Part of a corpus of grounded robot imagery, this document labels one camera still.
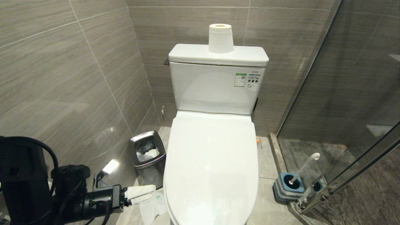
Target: black cable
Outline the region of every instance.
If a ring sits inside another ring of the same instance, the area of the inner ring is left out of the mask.
[[[106,225],[108,219],[110,218],[110,205],[106,201],[96,201],[98,203],[103,203],[104,207],[106,208],[106,215],[104,216],[103,223],[101,225]]]
[[[57,156],[54,153],[54,151],[49,146],[47,146],[45,143],[43,143],[41,141],[38,141],[36,139],[30,138],[30,137],[18,137],[18,136],[15,136],[15,137],[0,137],[0,141],[16,142],[16,143],[18,141],[30,142],[30,143],[33,143],[33,144],[36,144],[36,145],[42,147],[44,150],[46,150],[50,154],[50,156],[51,156],[51,158],[53,160],[54,172],[55,172],[55,176],[53,178],[53,183],[52,183],[51,189],[50,189],[50,195],[53,195],[54,189],[56,188],[55,182],[58,181],[58,177],[59,177],[58,176],[58,160],[57,160]]]
[[[82,184],[83,180],[79,181],[78,185],[72,189],[71,193],[67,195],[67,197],[64,198],[64,201],[62,201],[62,204],[60,206],[60,210],[58,211],[57,216],[54,218],[54,224],[58,223],[58,219],[62,217],[62,214],[64,213],[64,209],[67,206],[67,203],[76,195],[76,191],[78,190],[79,186]]]
[[[87,223],[85,223],[85,225],[88,225],[89,223],[91,223],[94,220],[94,218],[91,218]]]

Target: toilet bowl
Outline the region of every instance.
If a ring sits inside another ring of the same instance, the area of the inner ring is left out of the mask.
[[[164,196],[175,225],[244,225],[258,189],[250,116],[179,110],[173,120]]]

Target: white tissue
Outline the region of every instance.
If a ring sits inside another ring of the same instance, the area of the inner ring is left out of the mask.
[[[130,200],[156,190],[155,185],[131,186],[125,191],[125,197]]]
[[[164,196],[159,192],[153,192],[153,198],[140,205],[140,214],[144,225],[150,225],[157,215],[167,212]]]
[[[144,155],[151,156],[152,158],[156,158],[160,152],[157,149],[151,149],[148,152],[146,152]]]

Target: white toilet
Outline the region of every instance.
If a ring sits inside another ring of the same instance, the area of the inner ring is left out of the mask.
[[[268,56],[235,46],[177,44],[169,53],[178,113],[164,172],[164,196],[175,225],[244,225],[256,200],[258,160],[254,108]]]

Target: toilet paper roll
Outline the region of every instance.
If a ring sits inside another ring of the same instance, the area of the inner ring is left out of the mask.
[[[210,25],[208,35],[208,51],[212,53],[228,53],[233,51],[232,26],[229,24]]]

